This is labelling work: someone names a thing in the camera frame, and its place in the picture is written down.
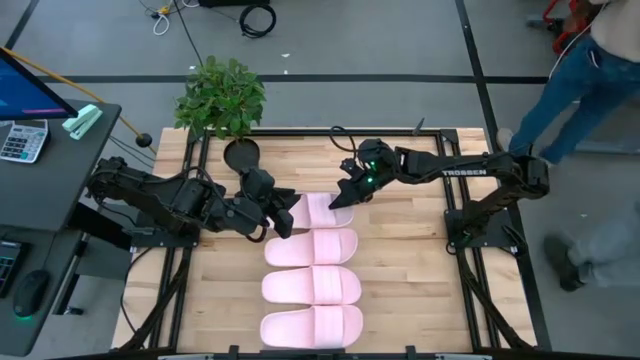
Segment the grey desk foot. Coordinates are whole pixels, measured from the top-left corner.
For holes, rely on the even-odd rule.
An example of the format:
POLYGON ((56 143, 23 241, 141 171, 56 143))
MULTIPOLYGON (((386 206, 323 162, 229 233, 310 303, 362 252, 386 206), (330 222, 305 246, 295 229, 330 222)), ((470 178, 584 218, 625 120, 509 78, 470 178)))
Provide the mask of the grey desk foot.
POLYGON ((583 141, 576 147, 577 152, 610 155, 640 155, 640 146, 624 143, 583 141))

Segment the computer monitor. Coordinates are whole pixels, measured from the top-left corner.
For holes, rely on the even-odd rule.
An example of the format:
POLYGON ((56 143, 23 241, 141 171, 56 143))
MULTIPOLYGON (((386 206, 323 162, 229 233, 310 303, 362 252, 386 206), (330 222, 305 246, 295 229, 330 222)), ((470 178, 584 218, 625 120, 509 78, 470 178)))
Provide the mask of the computer monitor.
POLYGON ((0 48, 0 120, 74 118, 78 112, 0 48))

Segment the grey calculator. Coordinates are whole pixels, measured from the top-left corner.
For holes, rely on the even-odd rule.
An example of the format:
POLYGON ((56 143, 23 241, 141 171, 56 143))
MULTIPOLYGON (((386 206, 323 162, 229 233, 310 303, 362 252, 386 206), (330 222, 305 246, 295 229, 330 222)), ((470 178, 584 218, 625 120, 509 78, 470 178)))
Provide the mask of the grey calculator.
POLYGON ((0 159, 24 164, 36 163, 49 139, 47 120, 14 121, 0 147, 0 159))

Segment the mint green stapler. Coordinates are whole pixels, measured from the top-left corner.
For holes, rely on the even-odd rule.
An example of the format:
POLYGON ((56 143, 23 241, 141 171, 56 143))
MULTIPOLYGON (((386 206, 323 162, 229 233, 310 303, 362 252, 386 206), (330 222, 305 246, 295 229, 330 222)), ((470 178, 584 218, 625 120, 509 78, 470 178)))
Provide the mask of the mint green stapler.
POLYGON ((62 127, 74 140, 80 140, 102 116, 103 111, 95 105, 86 105, 78 111, 78 116, 68 118, 62 127))

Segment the red and black cart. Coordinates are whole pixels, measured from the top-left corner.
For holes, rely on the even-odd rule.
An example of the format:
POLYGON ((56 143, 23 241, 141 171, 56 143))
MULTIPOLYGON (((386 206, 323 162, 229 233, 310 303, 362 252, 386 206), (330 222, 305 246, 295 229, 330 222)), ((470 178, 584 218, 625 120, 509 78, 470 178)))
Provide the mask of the red and black cart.
POLYGON ((587 5, 586 0, 550 0, 542 13, 542 28, 554 35, 552 50, 561 55, 572 47, 572 41, 587 31, 596 17, 600 5, 587 5), (562 1, 568 2, 567 18, 552 17, 551 12, 562 1))

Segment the person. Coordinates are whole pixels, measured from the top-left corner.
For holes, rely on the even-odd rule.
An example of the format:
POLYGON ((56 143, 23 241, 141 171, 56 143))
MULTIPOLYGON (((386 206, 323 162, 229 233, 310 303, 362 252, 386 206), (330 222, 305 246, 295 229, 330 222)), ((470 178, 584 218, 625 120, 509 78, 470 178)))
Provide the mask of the person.
POLYGON ((580 104, 539 157, 557 165, 616 108, 640 94, 640 0, 580 0, 601 12, 590 32, 559 63, 517 131, 501 128, 500 150, 528 155, 535 141, 573 101, 580 104))
POLYGON ((550 233, 544 254, 560 287, 640 287, 640 200, 583 238, 550 233))

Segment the dark grey side desk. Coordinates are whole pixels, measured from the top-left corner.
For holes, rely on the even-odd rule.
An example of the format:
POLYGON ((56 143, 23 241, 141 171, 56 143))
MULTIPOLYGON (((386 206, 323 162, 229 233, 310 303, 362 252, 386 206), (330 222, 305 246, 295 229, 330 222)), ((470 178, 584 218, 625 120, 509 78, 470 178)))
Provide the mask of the dark grey side desk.
POLYGON ((13 282, 0 298, 0 355, 31 352, 80 242, 82 232, 67 223, 121 114, 116 104, 98 108, 100 120, 80 140, 51 120, 50 141, 36 163, 0 161, 0 244, 23 246, 13 282), (13 296, 39 269, 49 275, 40 307, 21 318, 14 313, 13 296))

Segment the black keyboard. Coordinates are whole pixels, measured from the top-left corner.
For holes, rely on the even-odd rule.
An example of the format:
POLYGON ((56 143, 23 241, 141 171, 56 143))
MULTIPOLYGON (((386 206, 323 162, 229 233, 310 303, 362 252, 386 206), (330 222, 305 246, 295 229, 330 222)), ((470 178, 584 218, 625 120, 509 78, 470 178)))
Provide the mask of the black keyboard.
POLYGON ((28 243, 0 240, 0 299, 11 290, 30 247, 28 243))

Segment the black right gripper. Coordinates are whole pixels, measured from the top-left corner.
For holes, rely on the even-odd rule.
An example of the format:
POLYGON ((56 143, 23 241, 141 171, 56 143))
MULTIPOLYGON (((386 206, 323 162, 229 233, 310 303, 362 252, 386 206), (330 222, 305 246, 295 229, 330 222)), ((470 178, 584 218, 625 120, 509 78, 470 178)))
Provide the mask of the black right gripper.
POLYGON ((352 157, 342 161, 342 170, 350 179, 338 181, 340 193, 329 208, 341 209, 370 202, 372 188, 383 188, 395 180, 396 165, 395 152, 381 139, 362 141, 352 157))

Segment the black computer mouse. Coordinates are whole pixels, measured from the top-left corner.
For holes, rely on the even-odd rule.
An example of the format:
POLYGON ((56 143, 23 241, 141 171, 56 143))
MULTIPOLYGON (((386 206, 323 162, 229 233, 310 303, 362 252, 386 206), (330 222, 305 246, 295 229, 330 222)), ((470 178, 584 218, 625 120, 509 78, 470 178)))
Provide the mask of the black computer mouse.
POLYGON ((46 270, 30 272, 18 285, 13 296, 13 312, 18 318, 28 318, 40 308, 50 275, 46 270))

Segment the pink rubber slide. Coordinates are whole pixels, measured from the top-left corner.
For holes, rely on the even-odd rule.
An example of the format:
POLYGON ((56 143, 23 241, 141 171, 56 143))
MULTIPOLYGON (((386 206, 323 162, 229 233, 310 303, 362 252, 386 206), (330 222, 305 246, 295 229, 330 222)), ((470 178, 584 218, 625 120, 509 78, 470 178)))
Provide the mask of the pink rubber slide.
POLYGON ((312 229, 287 239, 269 240, 264 256, 274 267, 341 265, 353 257, 357 247, 358 235, 352 229, 312 229))
POLYGON ((333 193, 304 193, 290 209, 294 229, 331 229, 349 225, 354 219, 354 209, 345 207, 330 209, 337 198, 333 193))
POLYGON ((359 301, 362 286, 351 270, 322 265, 271 272, 261 291, 267 302, 276 304, 351 305, 359 301))
POLYGON ((276 348, 339 349, 354 344, 363 328, 364 316, 356 306, 311 306, 266 315, 260 336, 276 348))

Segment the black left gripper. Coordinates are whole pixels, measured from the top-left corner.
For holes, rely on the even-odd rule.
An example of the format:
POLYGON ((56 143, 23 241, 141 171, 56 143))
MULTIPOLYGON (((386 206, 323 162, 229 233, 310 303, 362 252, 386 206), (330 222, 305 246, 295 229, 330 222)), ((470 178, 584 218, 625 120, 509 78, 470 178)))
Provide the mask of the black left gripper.
POLYGON ((269 222, 273 222, 273 229, 283 239, 289 238, 293 230, 293 216, 288 209, 291 209, 300 200, 294 189, 275 188, 277 201, 259 202, 249 200, 249 220, 255 228, 260 228, 257 237, 249 237, 250 240, 265 240, 269 228, 269 222))

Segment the green plant in black pot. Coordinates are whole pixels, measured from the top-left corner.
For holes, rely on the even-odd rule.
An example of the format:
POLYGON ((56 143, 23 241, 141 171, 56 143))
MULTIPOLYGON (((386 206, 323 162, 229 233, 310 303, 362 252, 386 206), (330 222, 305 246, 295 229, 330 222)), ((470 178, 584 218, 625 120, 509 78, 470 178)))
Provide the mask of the green plant in black pot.
POLYGON ((209 56, 187 77, 185 94, 175 99, 174 126, 224 141, 223 161, 241 173, 259 165, 260 148, 249 135, 261 123, 265 102, 256 73, 234 58, 223 63, 209 56))

